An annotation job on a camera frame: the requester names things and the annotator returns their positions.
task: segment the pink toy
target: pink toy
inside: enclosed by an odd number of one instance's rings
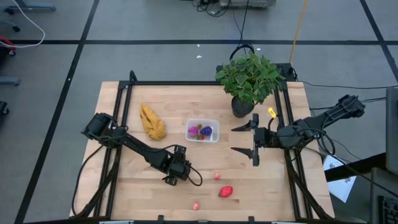
[[[220,174],[219,174],[219,173],[215,173],[215,174],[214,174],[214,179],[215,179],[215,180],[219,180],[219,179],[220,179],[220,177],[221,177],[221,176],[220,176]]]
[[[218,196],[223,197],[223,198],[228,198],[229,196],[232,195],[233,192],[234,192],[234,189],[232,186],[225,186],[220,190],[220,192],[218,193]]]
[[[197,126],[190,126],[188,128],[188,133],[192,137],[195,137],[199,133],[199,128]]]
[[[194,210],[199,210],[199,204],[198,203],[194,203],[192,208]]]

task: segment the green leaves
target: green leaves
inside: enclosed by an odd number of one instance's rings
[[[250,85],[250,83],[244,82],[244,85],[243,85],[243,86],[244,86],[245,88],[251,90],[251,85]]]
[[[285,79],[268,58],[259,58],[251,52],[223,65],[216,78],[220,79],[226,93],[251,104],[263,103],[279,86],[279,80]]]
[[[216,78],[223,78],[226,75],[226,73],[224,71],[220,71],[219,73],[217,73]]]

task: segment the plastic container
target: plastic container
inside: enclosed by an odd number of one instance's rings
[[[212,129],[210,136],[205,136],[204,140],[197,140],[196,137],[192,137],[188,133],[188,128],[190,126],[197,126],[201,124],[203,127],[209,126]],[[188,119],[187,127],[185,127],[185,138],[188,141],[196,142],[218,142],[220,140],[220,122],[212,119]]]

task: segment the electronic device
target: electronic device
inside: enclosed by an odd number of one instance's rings
[[[106,147],[127,146],[142,155],[151,167],[165,173],[167,176],[163,180],[166,184],[176,185],[178,179],[189,179],[192,167],[185,158],[187,148],[184,146],[174,144],[162,149],[152,148],[128,134],[126,127],[118,126],[113,117],[106,113],[96,113],[81,133]],[[166,150],[170,147],[174,147],[174,153]]]
[[[345,95],[338,100],[336,106],[328,111],[316,116],[307,117],[294,121],[291,125],[271,131],[271,122],[268,128],[258,128],[259,115],[253,114],[253,120],[250,120],[244,126],[234,128],[232,131],[254,131],[253,150],[232,147],[233,150],[247,155],[253,160],[253,166],[259,165],[259,147],[276,147],[286,150],[300,150],[314,139],[321,139],[324,148],[323,137],[326,136],[324,128],[338,121],[339,119],[358,118],[364,114],[365,106],[358,100],[357,96]]]
[[[246,7],[247,0],[220,0],[221,7],[229,7],[230,4],[233,7]],[[248,6],[259,7],[265,9],[267,7],[275,6],[276,0],[249,0]]]
[[[379,196],[379,223],[398,224],[398,200]]]

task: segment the black plant pot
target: black plant pot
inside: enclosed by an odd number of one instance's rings
[[[246,103],[235,96],[232,98],[232,113],[237,118],[243,118],[248,115],[254,109],[254,105],[251,103]]]

